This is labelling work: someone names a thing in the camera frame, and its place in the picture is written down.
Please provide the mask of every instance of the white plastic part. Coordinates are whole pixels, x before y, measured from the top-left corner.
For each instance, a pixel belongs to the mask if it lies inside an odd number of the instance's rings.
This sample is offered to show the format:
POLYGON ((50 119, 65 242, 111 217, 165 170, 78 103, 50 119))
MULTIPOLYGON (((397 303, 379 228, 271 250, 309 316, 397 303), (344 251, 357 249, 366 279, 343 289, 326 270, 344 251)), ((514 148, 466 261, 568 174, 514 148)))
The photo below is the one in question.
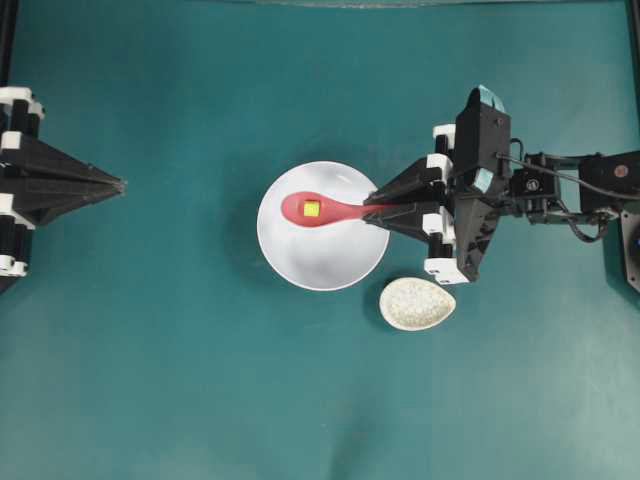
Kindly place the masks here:
POLYGON ((40 102, 33 102, 29 105, 29 113, 35 113, 40 117, 40 120, 44 120, 44 107, 40 102))
POLYGON ((4 132, 2 134, 2 150, 20 150, 22 143, 22 133, 20 132, 4 132))
POLYGON ((9 277, 26 277, 27 276, 27 264, 24 262, 15 262, 13 268, 9 270, 7 276, 9 277))
POLYGON ((442 243, 449 245, 455 245, 456 243, 453 217, 444 207, 440 207, 440 213, 427 213, 422 216, 422 230, 427 235, 441 234, 442 243))
POLYGON ((424 269, 429 275, 435 276, 440 285, 469 283, 469 279, 458 270, 455 258, 427 258, 424 269))
POLYGON ((14 100, 24 100, 29 103, 29 113, 35 113, 44 120, 44 108, 42 104, 33 99, 33 92, 27 87, 2 87, 0 88, 0 105, 4 105, 5 113, 10 114, 14 100))
POLYGON ((8 276, 13 268, 14 258, 10 255, 0 255, 0 276, 8 276))
POLYGON ((451 170, 453 169, 453 163, 446 155, 442 155, 441 153, 431 153, 427 155, 427 168, 439 168, 442 170, 441 180, 446 182, 449 179, 451 170))
POLYGON ((0 215, 11 214, 11 209, 13 208, 13 194, 11 193, 0 193, 0 215))
POLYGON ((13 211, 13 194, 0 193, 0 215, 11 215, 18 225, 24 225, 29 230, 35 230, 36 226, 17 212, 13 211))
POLYGON ((0 88, 0 104, 12 106, 14 100, 26 100, 33 103, 33 93, 27 87, 0 88))
POLYGON ((446 135, 449 141, 449 148, 453 149, 456 146, 456 124, 438 125, 433 127, 433 139, 440 135, 446 135))

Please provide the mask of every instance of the teal table surface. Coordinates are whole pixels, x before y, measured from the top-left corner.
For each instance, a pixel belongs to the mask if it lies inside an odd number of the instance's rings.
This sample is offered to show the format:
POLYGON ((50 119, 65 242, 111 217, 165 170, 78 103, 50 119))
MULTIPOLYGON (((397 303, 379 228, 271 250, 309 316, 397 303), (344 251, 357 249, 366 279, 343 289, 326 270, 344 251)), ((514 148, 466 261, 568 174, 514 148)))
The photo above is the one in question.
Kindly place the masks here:
POLYGON ((0 298, 0 478, 640 478, 640 296, 615 232, 505 219, 417 334, 377 301, 425 276, 424 245, 392 235, 365 280, 314 293, 255 234, 282 172, 336 160, 382 184, 480 83, 527 151, 640 148, 630 45, 620 1, 24 1, 12 82, 45 104, 41 138, 128 188, 38 231, 0 298))

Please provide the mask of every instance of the yellow cube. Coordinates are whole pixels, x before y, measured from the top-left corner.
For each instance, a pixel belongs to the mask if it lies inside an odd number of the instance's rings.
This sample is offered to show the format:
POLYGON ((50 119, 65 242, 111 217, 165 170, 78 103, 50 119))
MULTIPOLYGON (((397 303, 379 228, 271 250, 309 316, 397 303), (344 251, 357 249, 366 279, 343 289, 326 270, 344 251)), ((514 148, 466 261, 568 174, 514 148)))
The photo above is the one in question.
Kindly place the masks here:
POLYGON ((315 200, 306 200, 304 202, 304 216, 305 217, 319 217, 320 216, 320 202, 315 200))

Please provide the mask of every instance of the small white dish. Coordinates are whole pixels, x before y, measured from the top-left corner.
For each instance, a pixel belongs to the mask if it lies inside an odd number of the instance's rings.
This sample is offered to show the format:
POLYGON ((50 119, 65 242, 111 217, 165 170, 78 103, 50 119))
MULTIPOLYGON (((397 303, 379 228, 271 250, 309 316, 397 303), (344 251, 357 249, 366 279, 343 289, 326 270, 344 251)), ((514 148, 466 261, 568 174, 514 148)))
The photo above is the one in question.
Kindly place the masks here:
POLYGON ((415 332, 435 327, 456 308, 444 288, 421 278, 399 278, 380 295, 380 312, 395 328, 415 332))

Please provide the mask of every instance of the red spoon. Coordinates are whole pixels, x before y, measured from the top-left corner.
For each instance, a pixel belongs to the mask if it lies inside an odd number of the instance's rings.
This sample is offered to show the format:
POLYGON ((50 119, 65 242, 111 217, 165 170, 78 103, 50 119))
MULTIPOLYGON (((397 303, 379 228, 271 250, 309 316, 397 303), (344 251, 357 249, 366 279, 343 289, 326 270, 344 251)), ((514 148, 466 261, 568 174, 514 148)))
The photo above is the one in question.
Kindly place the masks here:
POLYGON ((296 192, 282 201, 282 215, 301 227, 321 227, 362 218, 393 205, 349 205, 315 192, 296 192))

